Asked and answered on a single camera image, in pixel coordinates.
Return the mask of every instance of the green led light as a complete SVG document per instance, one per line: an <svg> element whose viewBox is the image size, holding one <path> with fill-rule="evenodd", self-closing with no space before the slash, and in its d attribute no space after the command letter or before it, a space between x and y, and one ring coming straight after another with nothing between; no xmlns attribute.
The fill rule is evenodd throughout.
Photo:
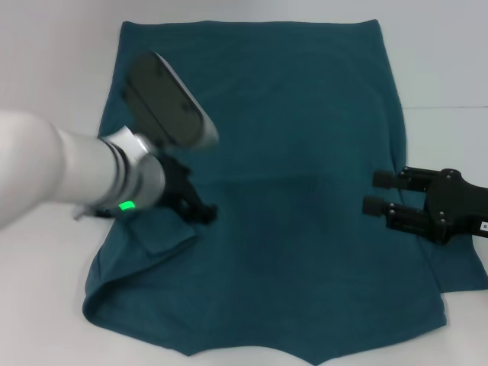
<svg viewBox="0 0 488 366"><path fill-rule="evenodd" d="M124 210L129 210L130 208L136 208L136 205L132 201L127 201L119 204L119 207L122 211L124 211Z"/></svg>

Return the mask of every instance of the white table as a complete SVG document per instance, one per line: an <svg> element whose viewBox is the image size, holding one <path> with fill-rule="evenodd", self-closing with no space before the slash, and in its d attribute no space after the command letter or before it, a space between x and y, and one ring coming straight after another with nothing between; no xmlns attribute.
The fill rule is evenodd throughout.
<svg viewBox="0 0 488 366"><path fill-rule="evenodd" d="M0 108L29 110L67 130L95 135L125 20L376 18L405 108L409 164L460 169L468 181L487 186L487 12L485 0L2 0ZM432 141L438 149L431 149ZM44 205L0 233L0 364L307 364L257 347L186 358L92 326L81 313L83 286L109 223L76 223L70 211ZM477 239L476 246L488 266L488 242ZM488 364L488 292L448 294L445 302L448 326L326 364Z"/></svg>

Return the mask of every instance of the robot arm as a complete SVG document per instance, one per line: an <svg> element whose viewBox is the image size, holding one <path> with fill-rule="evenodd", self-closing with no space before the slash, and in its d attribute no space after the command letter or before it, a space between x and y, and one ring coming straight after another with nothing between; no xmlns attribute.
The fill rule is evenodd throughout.
<svg viewBox="0 0 488 366"><path fill-rule="evenodd" d="M135 200L148 207L165 186L151 152L127 128L100 140L58 130L30 114L0 111L0 227L44 201L111 208ZM136 182L141 174L143 187Z"/></svg>
<svg viewBox="0 0 488 366"><path fill-rule="evenodd" d="M136 59L121 91L135 120L102 139L68 133L35 116L0 111L0 228L44 201L78 205L75 217L112 217L121 204L168 206L184 220L209 223L190 170L156 151L213 145L211 119L157 53Z"/></svg>

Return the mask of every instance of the teal cloth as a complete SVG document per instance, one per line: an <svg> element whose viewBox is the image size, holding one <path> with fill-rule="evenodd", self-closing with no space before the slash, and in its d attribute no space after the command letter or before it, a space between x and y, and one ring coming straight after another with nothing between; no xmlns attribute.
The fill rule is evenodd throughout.
<svg viewBox="0 0 488 366"><path fill-rule="evenodd" d="M100 134L133 119L120 98L141 53L165 57L220 131L173 150L210 226L168 209L113 225L86 284L86 318L193 355L259 345L311 364L446 324L441 291L485 289L470 237L447 247L361 214L376 169L406 160L403 115L377 21L124 23Z"/></svg>

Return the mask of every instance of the teal towel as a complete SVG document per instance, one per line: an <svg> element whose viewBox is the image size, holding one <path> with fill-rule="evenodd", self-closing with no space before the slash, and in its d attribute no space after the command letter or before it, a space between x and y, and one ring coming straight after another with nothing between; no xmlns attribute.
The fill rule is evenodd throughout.
<svg viewBox="0 0 488 366"><path fill-rule="evenodd" d="M124 23L101 135L141 53L165 57L220 131L173 150L210 226L154 209L115 222L91 267L86 318L193 355L259 345L311 364L446 323L441 291L487 288L469 237L441 247L361 214L376 169L405 164L403 115L376 21Z"/></svg>

